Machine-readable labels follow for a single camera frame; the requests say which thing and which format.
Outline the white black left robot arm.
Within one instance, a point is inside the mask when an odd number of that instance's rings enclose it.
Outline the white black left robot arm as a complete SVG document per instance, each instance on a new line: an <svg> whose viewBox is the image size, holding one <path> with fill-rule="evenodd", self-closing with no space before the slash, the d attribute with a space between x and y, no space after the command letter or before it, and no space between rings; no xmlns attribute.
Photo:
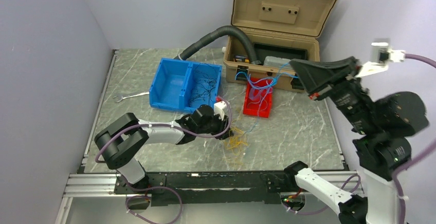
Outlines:
<svg viewBox="0 0 436 224"><path fill-rule="evenodd" d="M134 193L141 193L147 188L149 178L135 155L144 145L183 145L197 137L225 140L234 134L230 124L230 116L222 110L216 113L208 105L167 123L144 121L126 113L95 135L98 148L95 162L116 170Z"/></svg>

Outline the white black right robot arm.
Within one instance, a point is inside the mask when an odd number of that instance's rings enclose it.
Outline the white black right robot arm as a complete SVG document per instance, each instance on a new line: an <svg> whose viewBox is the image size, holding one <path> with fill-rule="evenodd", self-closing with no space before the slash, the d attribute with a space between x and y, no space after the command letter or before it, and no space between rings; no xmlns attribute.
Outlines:
<svg viewBox="0 0 436 224"><path fill-rule="evenodd" d="M360 64L349 57L336 62L293 59L290 65L310 99L330 98L353 131L361 135L353 144L367 191L365 197L344 191L301 161L284 169L284 186L312 193L341 223L405 223L405 196L398 174L422 158L412 158L408 142L408 137L429 124L422 99L403 91L373 101L361 78L385 71L386 64Z"/></svg>

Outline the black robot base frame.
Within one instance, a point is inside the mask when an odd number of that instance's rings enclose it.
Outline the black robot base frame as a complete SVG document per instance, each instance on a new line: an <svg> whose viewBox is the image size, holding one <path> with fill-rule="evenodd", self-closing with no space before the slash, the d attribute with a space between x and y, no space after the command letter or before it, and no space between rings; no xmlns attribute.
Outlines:
<svg viewBox="0 0 436 224"><path fill-rule="evenodd" d="M283 171L225 172L148 172L144 183L129 187L121 176L115 183L117 195L148 193L152 206L178 203L174 190L184 204L262 202L279 204L280 196L299 190L295 176L307 164L297 161Z"/></svg>

